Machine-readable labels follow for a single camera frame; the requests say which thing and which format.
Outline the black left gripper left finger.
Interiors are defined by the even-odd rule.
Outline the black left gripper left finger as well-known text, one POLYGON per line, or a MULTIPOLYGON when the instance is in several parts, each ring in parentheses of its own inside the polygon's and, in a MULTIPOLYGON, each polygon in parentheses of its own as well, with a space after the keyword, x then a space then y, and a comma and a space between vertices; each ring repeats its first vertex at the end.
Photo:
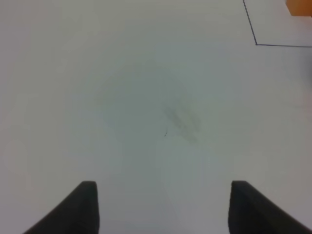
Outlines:
POLYGON ((98 187, 94 181, 81 182, 50 213, 26 234, 98 234, 98 187))

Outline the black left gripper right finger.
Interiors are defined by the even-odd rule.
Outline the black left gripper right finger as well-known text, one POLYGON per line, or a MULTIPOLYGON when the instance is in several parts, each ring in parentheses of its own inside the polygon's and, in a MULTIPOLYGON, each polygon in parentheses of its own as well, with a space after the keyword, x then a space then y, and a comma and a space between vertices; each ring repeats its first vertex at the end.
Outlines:
POLYGON ((246 181, 231 183, 228 227, 231 234, 310 234, 246 181))

